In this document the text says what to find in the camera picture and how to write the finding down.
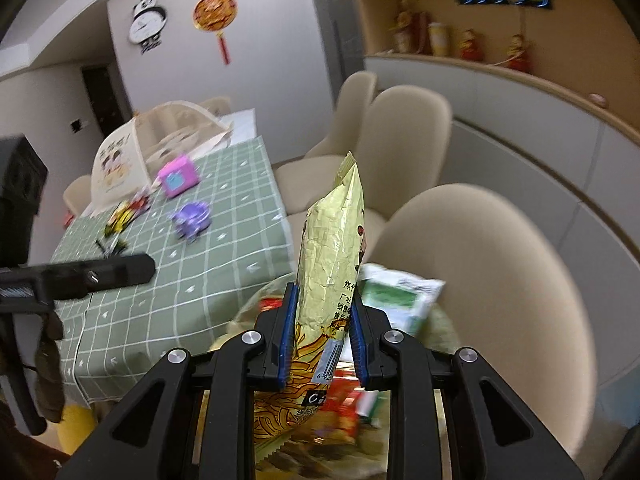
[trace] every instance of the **chair backrest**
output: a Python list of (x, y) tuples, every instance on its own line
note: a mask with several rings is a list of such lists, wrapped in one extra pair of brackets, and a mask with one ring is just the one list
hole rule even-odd
[(439, 186), (386, 225), (369, 261), (446, 281), (440, 304), (575, 456), (596, 389), (593, 335), (555, 249), (515, 206), (481, 187)]
[(440, 94), (394, 86), (371, 104), (354, 155), (367, 208), (385, 218), (436, 186), (451, 135), (451, 107)]
[(62, 200), (74, 216), (80, 216), (91, 203), (91, 175), (79, 176), (69, 184)]
[(204, 109), (208, 110), (216, 117), (229, 115), (231, 113), (231, 98), (227, 96), (212, 97), (200, 103)]
[(305, 157), (346, 155), (353, 151), (377, 84), (378, 76), (373, 72), (356, 72), (347, 78), (340, 88), (328, 135), (312, 147)]

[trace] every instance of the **gold foil bag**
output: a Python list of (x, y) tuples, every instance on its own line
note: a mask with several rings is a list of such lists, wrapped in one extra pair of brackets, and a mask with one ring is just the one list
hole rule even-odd
[(306, 213), (291, 371), (284, 391), (255, 394), (256, 462), (308, 420), (318, 408), (316, 399), (328, 390), (365, 246), (362, 185), (356, 161), (348, 153), (334, 189)]

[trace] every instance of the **wall clock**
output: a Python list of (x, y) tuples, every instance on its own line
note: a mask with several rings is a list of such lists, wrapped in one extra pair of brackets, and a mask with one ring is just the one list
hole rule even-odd
[(140, 54), (161, 44), (160, 32), (166, 25), (166, 10), (156, 0), (140, 0), (133, 8), (129, 41), (140, 45)]

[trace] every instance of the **pink box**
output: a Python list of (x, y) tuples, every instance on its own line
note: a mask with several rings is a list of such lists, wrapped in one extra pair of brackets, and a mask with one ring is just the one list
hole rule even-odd
[(158, 171), (158, 178), (167, 198), (173, 198), (200, 182), (196, 167), (186, 155), (181, 155), (167, 163)]

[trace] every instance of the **dark door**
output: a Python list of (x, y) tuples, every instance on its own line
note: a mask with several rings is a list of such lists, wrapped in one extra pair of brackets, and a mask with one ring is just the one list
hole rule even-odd
[(82, 78), (84, 79), (84, 86), (89, 94), (89, 101), (91, 101), (91, 106), (94, 109), (98, 126), (100, 126), (102, 134), (106, 137), (125, 123), (111, 86), (107, 67), (83, 68)]

